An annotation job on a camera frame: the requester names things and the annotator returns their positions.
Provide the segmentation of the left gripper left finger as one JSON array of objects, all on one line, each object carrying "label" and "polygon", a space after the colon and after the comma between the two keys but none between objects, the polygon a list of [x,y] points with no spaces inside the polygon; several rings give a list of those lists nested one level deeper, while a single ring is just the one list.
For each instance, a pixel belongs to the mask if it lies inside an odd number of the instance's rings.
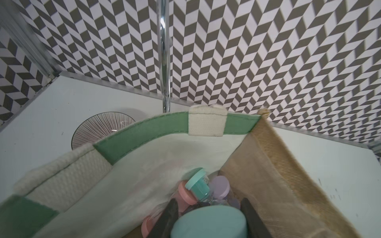
[{"label": "left gripper left finger", "polygon": [[148,238],[170,238],[171,231],[178,218],[178,203],[176,199],[172,198],[152,228]]}]

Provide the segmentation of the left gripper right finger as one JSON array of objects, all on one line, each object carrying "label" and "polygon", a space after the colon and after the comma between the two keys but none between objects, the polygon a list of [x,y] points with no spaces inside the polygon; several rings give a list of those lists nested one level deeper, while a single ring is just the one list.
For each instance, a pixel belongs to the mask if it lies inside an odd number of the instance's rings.
[{"label": "left gripper right finger", "polygon": [[269,230],[247,198],[241,200],[240,210],[247,221],[248,238],[272,238]]}]

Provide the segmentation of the pink hourglass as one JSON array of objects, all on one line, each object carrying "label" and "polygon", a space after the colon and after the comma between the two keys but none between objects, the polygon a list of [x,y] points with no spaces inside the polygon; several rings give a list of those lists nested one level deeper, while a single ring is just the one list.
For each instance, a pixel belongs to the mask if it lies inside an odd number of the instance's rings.
[{"label": "pink hourglass", "polygon": [[[191,205],[195,205],[197,203],[197,199],[195,198],[193,193],[185,188],[185,185],[187,182],[188,182],[187,180],[181,181],[178,185],[176,192],[173,193],[172,196],[170,197],[170,199],[174,198],[177,201],[180,216]],[[167,204],[168,202],[157,205],[153,209],[153,211],[148,216],[145,217],[141,225],[141,233],[144,238],[146,238],[149,235],[154,225],[159,220]]]}]

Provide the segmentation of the teal hourglass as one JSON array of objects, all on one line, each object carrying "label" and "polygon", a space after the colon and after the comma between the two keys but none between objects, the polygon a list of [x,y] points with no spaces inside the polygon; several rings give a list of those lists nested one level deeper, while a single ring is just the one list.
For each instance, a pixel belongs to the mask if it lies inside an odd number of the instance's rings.
[{"label": "teal hourglass", "polygon": [[215,205],[193,210],[173,226],[172,238],[246,238],[247,220],[238,209]]},{"label": "teal hourglass", "polygon": [[210,195],[210,188],[205,169],[197,168],[193,176],[186,182],[185,188],[192,192],[198,201],[206,200]]}]

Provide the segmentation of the purple hourglass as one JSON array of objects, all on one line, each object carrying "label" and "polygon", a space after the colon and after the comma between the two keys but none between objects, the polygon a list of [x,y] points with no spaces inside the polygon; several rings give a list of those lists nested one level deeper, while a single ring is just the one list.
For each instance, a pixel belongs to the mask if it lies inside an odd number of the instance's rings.
[{"label": "purple hourglass", "polygon": [[225,176],[216,176],[209,183],[212,199],[211,205],[229,205],[240,210],[240,202],[234,197],[230,183]]}]

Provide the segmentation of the brown green canvas bag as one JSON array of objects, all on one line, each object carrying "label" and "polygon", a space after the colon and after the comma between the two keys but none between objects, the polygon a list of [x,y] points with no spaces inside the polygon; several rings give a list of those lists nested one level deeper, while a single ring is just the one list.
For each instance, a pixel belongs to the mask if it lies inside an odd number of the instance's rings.
[{"label": "brown green canvas bag", "polygon": [[28,172],[1,204],[3,238],[137,237],[153,209],[204,168],[247,198],[272,238],[357,238],[264,113],[193,106],[85,144]]}]

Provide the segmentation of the pink glass bowl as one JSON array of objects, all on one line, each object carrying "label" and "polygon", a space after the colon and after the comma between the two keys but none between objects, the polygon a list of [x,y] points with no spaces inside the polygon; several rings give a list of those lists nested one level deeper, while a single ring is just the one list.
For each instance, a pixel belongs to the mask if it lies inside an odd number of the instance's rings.
[{"label": "pink glass bowl", "polygon": [[135,120],[120,112],[104,112],[85,120],[74,132],[71,139],[72,150],[87,143],[95,143],[131,124]]}]

